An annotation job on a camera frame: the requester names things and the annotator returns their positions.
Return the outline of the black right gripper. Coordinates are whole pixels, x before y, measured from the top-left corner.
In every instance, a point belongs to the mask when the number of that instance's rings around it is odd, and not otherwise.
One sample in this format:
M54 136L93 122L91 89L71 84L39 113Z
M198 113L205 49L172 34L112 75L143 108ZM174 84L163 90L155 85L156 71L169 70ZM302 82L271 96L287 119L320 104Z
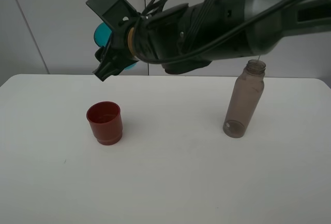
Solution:
M127 35L129 29L134 27L138 18L123 18L119 22L119 30L112 30L106 23L106 25L112 31L112 37L110 40L110 47L114 50L128 49L127 48ZM104 58L99 62L99 66L93 71L93 74L102 82L104 82L110 76L117 76L124 70L124 66L117 60L117 57L114 58Z

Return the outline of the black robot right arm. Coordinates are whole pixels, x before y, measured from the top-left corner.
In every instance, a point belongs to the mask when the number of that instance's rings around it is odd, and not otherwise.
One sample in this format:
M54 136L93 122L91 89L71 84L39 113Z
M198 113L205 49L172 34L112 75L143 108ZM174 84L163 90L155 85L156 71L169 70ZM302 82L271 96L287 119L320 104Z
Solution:
M215 60L264 55L280 39L330 31L330 0L204 0L165 9L150 0L138 12L127 0L88 0L111 30L95 53L101 81L144 62L184 74Z

